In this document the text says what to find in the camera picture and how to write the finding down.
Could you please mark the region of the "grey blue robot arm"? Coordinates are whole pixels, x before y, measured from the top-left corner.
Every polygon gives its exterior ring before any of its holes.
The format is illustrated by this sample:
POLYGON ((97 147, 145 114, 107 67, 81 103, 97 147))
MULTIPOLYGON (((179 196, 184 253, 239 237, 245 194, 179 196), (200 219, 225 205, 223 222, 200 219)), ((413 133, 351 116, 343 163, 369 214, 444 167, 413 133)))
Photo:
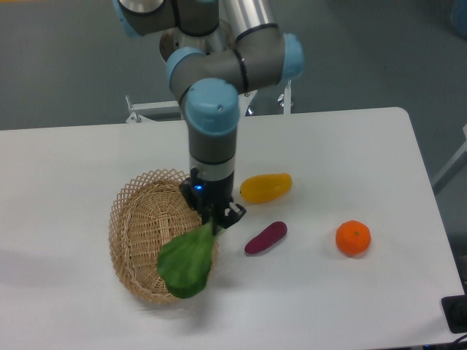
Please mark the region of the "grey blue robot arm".
POLYGON ((161 50, 188 127, 190 174, 180 190, 217 234, 245 213, 232 198, 239 97, 299 77, 304 49, 280 31, 268 1, 116 1, 114 8, 131 35, 181 34, 161 50))

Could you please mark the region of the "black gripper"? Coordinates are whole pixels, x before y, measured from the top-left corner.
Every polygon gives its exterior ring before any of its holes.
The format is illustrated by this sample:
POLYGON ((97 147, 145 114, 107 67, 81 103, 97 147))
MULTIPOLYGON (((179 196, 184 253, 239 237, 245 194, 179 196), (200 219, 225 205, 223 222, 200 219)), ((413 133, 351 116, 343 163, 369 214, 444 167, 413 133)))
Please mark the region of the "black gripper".
POLYGON ((246 208, 233 202, 234 173, 224 179, 208 181, 202 179, 197 168, 191 168, 190 177, 179 185, 180 192, 191 210, 208 223, 213 216, 213 233, 235 225, 246 214, 246 208))

